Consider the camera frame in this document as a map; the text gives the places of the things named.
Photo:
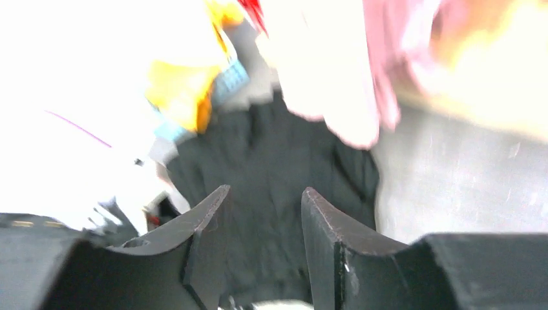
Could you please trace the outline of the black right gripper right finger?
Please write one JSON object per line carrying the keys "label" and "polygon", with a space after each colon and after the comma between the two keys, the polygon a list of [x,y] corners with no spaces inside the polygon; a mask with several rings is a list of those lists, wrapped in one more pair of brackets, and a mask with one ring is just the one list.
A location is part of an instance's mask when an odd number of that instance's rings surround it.
{"label": "black right gripper right finger", "polygon": [[395,260],[406,245],[363,225],[315,189],[302,193],[301,218],[315,309],[410,309]]}

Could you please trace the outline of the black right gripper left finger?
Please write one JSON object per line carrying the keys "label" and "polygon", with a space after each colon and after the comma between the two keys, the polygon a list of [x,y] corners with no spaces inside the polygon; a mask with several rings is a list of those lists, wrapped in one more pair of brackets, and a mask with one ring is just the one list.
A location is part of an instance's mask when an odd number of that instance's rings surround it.
{"label": "black right gripper left finger", "polygon": [[118,266],[107,309],[216,309],[230,206],[230,187],[221,185],[190,211],[112,248]]}

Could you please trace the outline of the black garment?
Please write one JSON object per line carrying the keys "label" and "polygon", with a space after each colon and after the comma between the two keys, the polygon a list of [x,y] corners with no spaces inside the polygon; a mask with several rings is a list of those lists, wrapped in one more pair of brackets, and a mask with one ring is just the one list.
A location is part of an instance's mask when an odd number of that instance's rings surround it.
{"label": "black garment", "polygon": [[223,308],[311,302],[301,224],[305,188],[375,227],[379,172],[372,155],[345,145],[323,122],[288,112],[280,92],[270,102],[223,113],[204,134],[178,145],[167,170],[191,206],[221,185],[231,188]]}

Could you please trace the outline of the red poppy print garment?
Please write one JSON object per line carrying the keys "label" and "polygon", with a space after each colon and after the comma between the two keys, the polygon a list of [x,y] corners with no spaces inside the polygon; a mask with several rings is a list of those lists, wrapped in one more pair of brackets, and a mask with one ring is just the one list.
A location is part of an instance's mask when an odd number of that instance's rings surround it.
{"label": "red poppy print garment", "polygon": [[379,115],[362,1],[243,1],[290,111],[346,144],[375,145]]}

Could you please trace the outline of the pink pleated skirt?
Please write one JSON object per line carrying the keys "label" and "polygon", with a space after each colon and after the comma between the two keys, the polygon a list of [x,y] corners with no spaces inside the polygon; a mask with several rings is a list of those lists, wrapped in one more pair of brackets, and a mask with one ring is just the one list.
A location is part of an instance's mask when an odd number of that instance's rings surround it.
{"label": "pink pleated skirt", "polygon": [[466,20],[465,1],[364,1],[364,23],[375,100],[382,126],[400,120],[393,84],[409,82],[418,91],[440,93],[447,70],[435,59],[432,34],[452,33]]}

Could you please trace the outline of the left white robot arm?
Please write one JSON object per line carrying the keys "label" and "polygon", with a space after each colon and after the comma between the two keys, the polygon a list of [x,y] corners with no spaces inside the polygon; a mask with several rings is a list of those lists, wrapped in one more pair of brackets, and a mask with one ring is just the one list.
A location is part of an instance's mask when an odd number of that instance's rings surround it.
{"label": "left white robot arm", "polygon": [[148,154],[114,148],[40,108],[1,109],[1,213],[52,218],[77,231],[149,229],[162,202],[189,204]]}

